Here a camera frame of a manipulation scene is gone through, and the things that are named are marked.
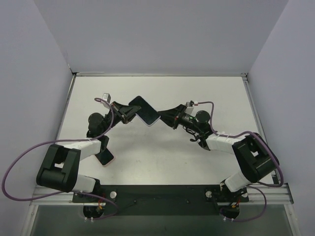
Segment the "teal phone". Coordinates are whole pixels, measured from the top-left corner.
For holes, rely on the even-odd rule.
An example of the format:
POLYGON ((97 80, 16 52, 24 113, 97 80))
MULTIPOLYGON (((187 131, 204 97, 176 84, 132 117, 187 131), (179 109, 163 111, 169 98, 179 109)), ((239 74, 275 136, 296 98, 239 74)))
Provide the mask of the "teal phone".
POLYGON ((159 115, 158 112, 141 96, 135 97, 129 102, 129 105, 141 106, 141 110, 136 114, 159 115))

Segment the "lavender phone case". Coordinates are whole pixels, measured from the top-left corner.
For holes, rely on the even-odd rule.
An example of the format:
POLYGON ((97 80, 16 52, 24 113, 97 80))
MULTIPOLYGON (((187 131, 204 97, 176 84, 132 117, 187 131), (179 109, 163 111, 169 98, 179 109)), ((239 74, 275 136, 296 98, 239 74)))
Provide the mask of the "lavender phone case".
POLYGON ((159 115, 136 114, 139 119, 148 127, 154 125, 159 119, 159 115))

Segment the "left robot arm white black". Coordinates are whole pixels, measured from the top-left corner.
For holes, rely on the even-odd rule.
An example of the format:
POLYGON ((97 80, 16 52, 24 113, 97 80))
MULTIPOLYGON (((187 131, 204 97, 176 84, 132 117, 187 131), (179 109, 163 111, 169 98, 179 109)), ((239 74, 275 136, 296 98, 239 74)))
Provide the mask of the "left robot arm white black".
POLYGON ((110 163, 114 156, 107 147, 109 137, 105 133, 119 122, 129 123, 141 109, 140 106, 127 106, 117 102, 105 104, 110 109, 107 115, 93 113, 89 116, 86 140, 64 146, 49 146, 36 176, 38 185, 62 192, 83 191, 83 196, 89 202, 99 200, 99 180, 78 174, 80 161, 95 156, 103 166, 110 163))

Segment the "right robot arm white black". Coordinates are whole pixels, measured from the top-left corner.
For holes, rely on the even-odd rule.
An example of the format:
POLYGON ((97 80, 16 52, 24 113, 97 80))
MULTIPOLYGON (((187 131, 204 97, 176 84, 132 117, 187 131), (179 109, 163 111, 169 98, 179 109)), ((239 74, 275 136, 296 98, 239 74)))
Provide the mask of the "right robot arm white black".
POLYGON ((213 130, 212 115, 207 111, 199 111, 195 116, 186 112, 187 106, 181 104, 174 109, 171 127, 181 125, 194 136, 205 150, 216 150, 233 154, 240 170, 221 182, 221 190, 237 192, 252 183, 258 183, 266 175, 279 168, 279 161, 261 139, 259 134, 246 131, 241 135, 220 134, 213 130))

